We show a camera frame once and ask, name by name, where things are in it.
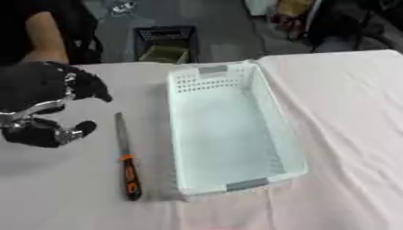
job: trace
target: gray basket handle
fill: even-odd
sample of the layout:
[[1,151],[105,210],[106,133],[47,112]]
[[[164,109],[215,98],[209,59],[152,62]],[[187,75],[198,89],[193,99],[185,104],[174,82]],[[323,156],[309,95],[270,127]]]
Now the gray basket handle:
[[227,184],[227,191],[246,190],[269,184],[267,178]]
[[222,73],[222,72],[228,72],[228,67],[223,65],[223,66],[212,66],[212,67],[200,67],[199,68],[200,75],[216,74],[216,73]]

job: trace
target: prosthetic hand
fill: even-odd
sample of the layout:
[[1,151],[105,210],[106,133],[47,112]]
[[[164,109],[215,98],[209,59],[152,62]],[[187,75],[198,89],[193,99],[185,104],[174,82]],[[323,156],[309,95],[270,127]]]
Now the prosthetic hand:
[[0,69],[0,128],[4,138],[29,146],[59,147],[86,137],[92,121],[73,128],[40,118],[62,111],[70,100],[96,97],[111,102],[106,85],[96,75],[54,62],[32,62]]

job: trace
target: gray floor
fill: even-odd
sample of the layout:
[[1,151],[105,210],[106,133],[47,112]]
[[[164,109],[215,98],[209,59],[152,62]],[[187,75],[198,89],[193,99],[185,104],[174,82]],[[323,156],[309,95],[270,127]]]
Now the gray floor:
[[[107,14],[105,4],[86,3],[98,18]],[[105,62],[133,61],[132,29],[154,25],[196,26],[201,62],[237,61],[264,54],[242,0],[140,0],[137,16],[101,21],[98,35],[105,46]]]
[[[194,25],[198,28],[201,62],[237,61],[263,55],[309,53],[301,42],[290,42],[273,25],[251,19],[244,0],[139,0],[137,17],[106,17],[112,0],[85,0],[100,18],[98,36],[105,46],[104,62],[133,61],[132,30],[136,27]],[[403,51],[403,34],[387,26],[387,37]],[[317,52],[352,50],[353,42],[329,39]],[[363,49],[383,49],[377,42],[365,40]]]

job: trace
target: plastic crate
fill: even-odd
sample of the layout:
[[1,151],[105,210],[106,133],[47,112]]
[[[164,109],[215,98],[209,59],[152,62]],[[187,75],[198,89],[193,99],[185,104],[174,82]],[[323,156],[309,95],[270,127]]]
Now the plastic crate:
[[139,60],[151,47],[189,49],[188,63],[197,63],[199,50],[194,26],[163,26],[134,29],[134,55]]
[[307,171],[259,65],[172,72],[168,90],[176,184],[184,196],[260,187]]

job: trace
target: table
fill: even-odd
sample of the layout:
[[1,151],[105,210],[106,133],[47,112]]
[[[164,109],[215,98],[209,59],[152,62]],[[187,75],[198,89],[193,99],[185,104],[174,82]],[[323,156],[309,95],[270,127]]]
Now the table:
[[[269,189],[163,196],[170,128],[166,73],[185,66],[85,66],[114,102],[71,102],[53,119],[99,127],[57,150],[0,140],[0,228],[371,230],[403,226],[403,57],[390,50],[264,57],[309,173]],[[125,201],[113,114],[123,111],[145,186]]]

